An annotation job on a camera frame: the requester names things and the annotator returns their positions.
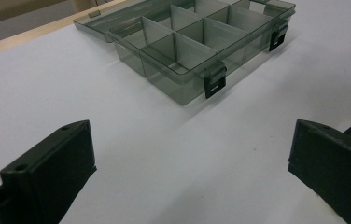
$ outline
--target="wooden edge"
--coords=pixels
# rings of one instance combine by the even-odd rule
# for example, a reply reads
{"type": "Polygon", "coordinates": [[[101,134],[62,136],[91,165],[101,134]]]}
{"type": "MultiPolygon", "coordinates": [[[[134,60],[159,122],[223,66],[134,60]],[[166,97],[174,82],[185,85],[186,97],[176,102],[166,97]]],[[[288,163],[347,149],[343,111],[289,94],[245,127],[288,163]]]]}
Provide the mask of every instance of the wooden edge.
{"type": "Polygon", "coordinates": [[[14,48],[18,45],[26,43],[26,42],[28,42],[32,39],[38,38],[42,35],[46,35],[46,34],[49,34],[51,32],[54,32],[56,30],[59,30],[61,28],[64,28],[65,26],[73,23],[74,19],[80,18],[82,16],[86,16],[93,11],[102,10],[102,9],[109,8],[109,7],[120,6],[120,5],[127,3],[127,2],[130,2],[130,1],[133,1],[133,0],[114,0],[114,1],[111,1],[109,3],[102,4],[98,7],[93,7],[93,8],[90,8],[88,10],[79,12],[77,14],[66,17],[64,19],[54,21],[54,22],[48,23],[46,25],[37,27],[33,30],[29,30],[29,31],[26,31],[24,33],[14,35],[14,36],[11,36],[9,38],[0,40],[0,52],[4,51],[6,49],[14,48]]]}
{"type": "Polygon", "coordinates": [[[66,0],[45,0],[45,1],[0,0],[0,21],[6,20],[12,17],[16,17],[27,12],[38,10],[42,7],[49,7],[64,1],[66,0]]]}

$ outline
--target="black latch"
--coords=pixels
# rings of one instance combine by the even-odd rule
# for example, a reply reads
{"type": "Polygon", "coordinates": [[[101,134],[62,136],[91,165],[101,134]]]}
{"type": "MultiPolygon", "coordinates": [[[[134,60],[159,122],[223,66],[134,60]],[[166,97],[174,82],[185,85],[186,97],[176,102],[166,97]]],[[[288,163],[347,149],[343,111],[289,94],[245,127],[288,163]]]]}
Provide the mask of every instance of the black latch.
{"type": "Polygon", "coordinates": [[[276,49],[278,46],[284,43],[287,29],[288,29],[288,25],[285,25],[282,28],[280,28],[278,31],[275,31],[272,33],[269,51],[276,49]]]}
{"type": "Polygon", "coordinates": [[[204,69],[204,91],[208,99],[226,86],[225,63],[218,62],[215,65],[204,69]]]}

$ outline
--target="white surface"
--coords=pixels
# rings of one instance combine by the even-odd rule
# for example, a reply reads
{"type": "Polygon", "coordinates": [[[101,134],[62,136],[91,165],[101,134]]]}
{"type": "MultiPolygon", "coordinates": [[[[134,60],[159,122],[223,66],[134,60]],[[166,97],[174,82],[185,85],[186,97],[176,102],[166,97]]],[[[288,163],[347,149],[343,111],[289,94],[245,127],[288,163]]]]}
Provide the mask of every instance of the white surface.
{"type": "Polygon", "coordinates": [[[62,223],[344,223],[287,159],[296,119],[351,126],[351,1],[293,3],[284,45],[185,107],[73,25],[0,53],[0,169],[89,119],[98,171],[62,223]]]}

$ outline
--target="black plastic part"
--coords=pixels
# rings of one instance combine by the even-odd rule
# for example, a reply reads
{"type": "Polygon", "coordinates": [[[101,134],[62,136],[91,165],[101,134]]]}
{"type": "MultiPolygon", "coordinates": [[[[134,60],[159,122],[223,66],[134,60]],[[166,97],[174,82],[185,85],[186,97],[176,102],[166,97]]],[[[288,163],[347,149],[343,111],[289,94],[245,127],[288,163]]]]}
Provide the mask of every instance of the black plastic part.
{"type": "Polygon", "coordinates": [[[276,49],[278,46],[284,43],[284,39],[286,38],[286,32],[288,29],[288,25],[285,25],[281,29],[272,33],[271,43],[269,45],[269,51],[276,49]]]}
{"type": "Polygon", "coordinates": [[[298,120],[288,170],[351,223],[351,135],[298,120]]]}
{"type": "Polygon", "coordinates": [[[63,126],[0,172],[0,223],[59,223],[95,171],[89,121],[63,126]]]}
{"type": "Polygon", "coordinates": [[[204,92],[208,99],[226,86],[226,71],[224,63],[217,63],[204,69],[204,92]]]}

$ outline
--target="transparent plastic box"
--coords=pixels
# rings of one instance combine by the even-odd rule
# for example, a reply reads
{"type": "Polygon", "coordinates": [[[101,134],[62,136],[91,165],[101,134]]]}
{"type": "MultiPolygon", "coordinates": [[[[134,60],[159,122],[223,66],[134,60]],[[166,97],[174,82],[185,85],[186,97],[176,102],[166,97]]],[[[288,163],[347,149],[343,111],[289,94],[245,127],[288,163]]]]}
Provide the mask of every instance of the transparent plastic box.
{"type": "Polygon", "coordinates": [[[181,105],[211,97],[226,76],[284,41],[295,5],[277,0],[147,0],[74,21],[181,105]]]}

